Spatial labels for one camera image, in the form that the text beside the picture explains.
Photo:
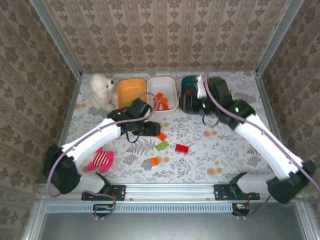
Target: pink striped toy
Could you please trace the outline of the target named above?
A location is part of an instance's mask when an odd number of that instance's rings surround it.
[[[88,166],[88,171],[92,171],[95,167],[98,167],[101,173],[108,171],[114,163],[115,154],[113,151],[103,151],[100,147],[94,157],[93,161]]]

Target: floral tablecloth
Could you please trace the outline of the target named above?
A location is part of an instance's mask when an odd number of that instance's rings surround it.
[[[109,75],[115,81],[130,78],[170,76],[176,81],[180,94],[181,80],[198,72],[173,73],[119,73]],[[268,126],[267,117],[260,98],[253,71],[211,72],[209,76],[223,77],[234,99],[244,99]],[[90,104],[88,89],[91,75],[83,75],[80,93],[72,116],[66,142],[69,143],[99,124],[108,114],[96,111]],[[104,175],[112,183],[216,183],[229,182],[240,172],[267,174],[271,172],[266,161],[240,135],[228,126],[218,123],[215,116],[205,118],[190,115],[177,109],[168,116],[152,116],[151,121],[161,124],[161,131],[167,135],[169,147],[160,152],[155,145],[156,137],[140,137],[136,143],[129,143],[123,135],[106,144],[106,151],[114,151],[115,159],[111,169]],[[176,144],[189,147],[189,153],[175,152]],[[151,167],[150,158],[158,158],[158,167]]]

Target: white bowl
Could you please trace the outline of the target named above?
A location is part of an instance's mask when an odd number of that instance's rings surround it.
[[[157,95],[162,93],[163,97],[168,100],[169,110],[155,111],[154,115],[163,116],[173,114],[178,107],[178,95],[176,90],[175,80],[169,76],[157,76],[148,80],[146,83],[146,90],[148,93]],[[154,106],[154,97],[148,95],[148,104]]]

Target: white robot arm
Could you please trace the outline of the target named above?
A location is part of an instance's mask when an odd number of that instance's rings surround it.
[[[198,76],[196,84],[197,98],[201,101],[201,104],[197,105],[203,106],[203,113],[206,115],[216,114],[222,123],[243,136],[273,170],[273,173],[268,175],[240,173],[235,177],[238,188],[246,194],[271,194],[278,202],[288,203],[309,182],[298,167],[308,175],[312,175],[316,169],[315,164],[312,161],[304,162],[287,149],[268,130],[247,102],[233,100],[224,79],[211,77],[205,86],[203,77]]]
[[[98,148],[127,132],[136,136],[158,136],[161,133],[158,122],[138,121],[139,118],[147,118],[150,112],[151,106],[137,98],[131,107],[110,112],[98,126],[77,140],[61,147],[50,146],[43,167],[48,182],[53,183],[61,194],[72,191],[99,193],[105,180],[99,174],[81,172],[82,162]]]

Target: stuffed dog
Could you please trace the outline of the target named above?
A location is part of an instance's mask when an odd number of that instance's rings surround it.
[[[94,74],[90,79],[89,99],[92,106],[99,110],[100,108],[111,112],[115,110],[115,106],[110,103],[111,100],[117,98],[114,91],[114,81],[106,78],[103,74]]]

